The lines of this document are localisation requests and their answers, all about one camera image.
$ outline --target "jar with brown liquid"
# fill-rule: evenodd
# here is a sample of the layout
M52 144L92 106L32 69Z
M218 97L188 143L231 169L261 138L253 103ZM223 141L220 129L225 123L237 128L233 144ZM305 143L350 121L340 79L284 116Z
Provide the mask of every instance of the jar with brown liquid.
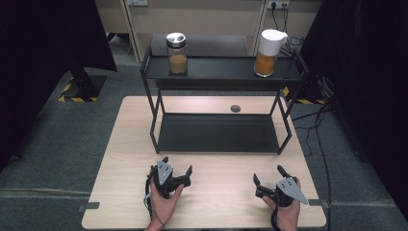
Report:
M174 74L185 73L188 66L186 37L181 33L171 33L166 40L170 71Z
M268 29L261 34L254 71L258 76L268 77L273 73L279 50L288 35L284 32Z

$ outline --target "human hand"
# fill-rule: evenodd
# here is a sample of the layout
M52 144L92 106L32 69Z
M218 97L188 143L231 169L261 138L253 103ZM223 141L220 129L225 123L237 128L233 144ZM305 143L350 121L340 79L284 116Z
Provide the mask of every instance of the human hand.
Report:
M171 219L180 198L184 185L180 185L170 199L165 199L157 190L153 179L150 181L150 203L152 206L153 219L145 230L161 230Z
M297 180L297 186L300 188L300 182ZM265 203L274 210L276 207L275 202L267 196L263 196L262 199ZM297 220L300 213L300 201L294 199L292 204L288 207L279 207L276 216L276 225L281 231L295 231L297 230Z

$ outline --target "shelf top surface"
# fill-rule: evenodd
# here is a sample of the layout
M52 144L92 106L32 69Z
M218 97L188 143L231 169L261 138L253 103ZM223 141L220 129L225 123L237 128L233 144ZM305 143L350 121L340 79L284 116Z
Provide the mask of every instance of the shelf top surface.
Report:
M300 81L294 59L278 58L273 73L259 77L254 72L255 57L205 57L188 58L188 70L173 74L169 70L167 56L150 56L147 60L147 79L172 80L253 80L266 82Z

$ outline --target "yellow and black warning tape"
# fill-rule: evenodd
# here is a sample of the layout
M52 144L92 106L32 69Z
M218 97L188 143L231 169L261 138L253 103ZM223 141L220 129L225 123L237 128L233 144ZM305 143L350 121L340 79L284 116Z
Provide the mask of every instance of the yellow and black warning tape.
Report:
M74 83L74 78L72 77L68 84L66 84L61 97L58 99L59 102L75 102L75 103L84 103L84 102L95 102L98 97L77 97L77 96L66 96L66 93L70 90Z
M288 87L285 87L283 90L285 97L290 93L290 90ZM295 103L301 103L301 104L324 104L323 99L295 99Z

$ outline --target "power strip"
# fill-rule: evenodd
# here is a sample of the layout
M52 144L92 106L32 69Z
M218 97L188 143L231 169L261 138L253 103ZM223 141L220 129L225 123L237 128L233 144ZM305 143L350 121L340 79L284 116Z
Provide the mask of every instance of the power strip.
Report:
M272 4L275 3L276 10L284 10L289 7L290 0L268 0L268 9L273 9Z

